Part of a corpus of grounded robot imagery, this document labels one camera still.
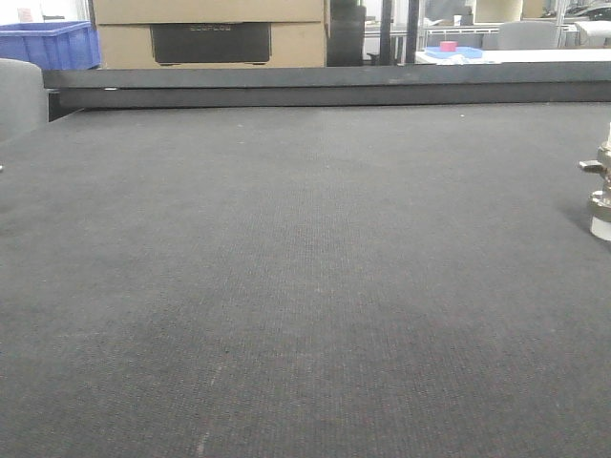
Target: blue tray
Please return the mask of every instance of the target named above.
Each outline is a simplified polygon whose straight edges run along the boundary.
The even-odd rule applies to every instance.
[[[43,70],[85,70],[100,63],[97,32],[86,21],[0,26],[0,57],[32,62]]]
[[[438,46],[431,46],[424,49],[425,54],[435,59],[449,59],[453,55],[461,54],[468,59],[480,59],[484,55],[484,51],[478,48],[469,48],[468,46],[459,46],[455,52],[440,51]]]

